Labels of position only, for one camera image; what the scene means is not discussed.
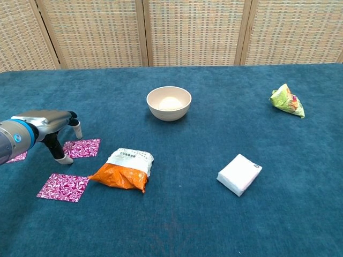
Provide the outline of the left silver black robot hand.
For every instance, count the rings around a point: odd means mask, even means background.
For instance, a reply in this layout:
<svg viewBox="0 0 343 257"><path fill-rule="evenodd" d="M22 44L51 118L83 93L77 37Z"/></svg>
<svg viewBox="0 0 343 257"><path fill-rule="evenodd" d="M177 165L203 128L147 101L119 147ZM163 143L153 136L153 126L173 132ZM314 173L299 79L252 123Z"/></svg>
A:
<svg viewBox="0 0 343 257"><path fill-rule="evenodd" d="M73 111L58 110L34 110L23 112L11 117L20 120L33 127L33 131L38 133L35 142L42 142L50 150L55 161L60 164L72 164L73 159L63 152L58 141L58 133L65 126L71 126L78 139L83 137L81 123L77 119L77 114Z"/></svg>

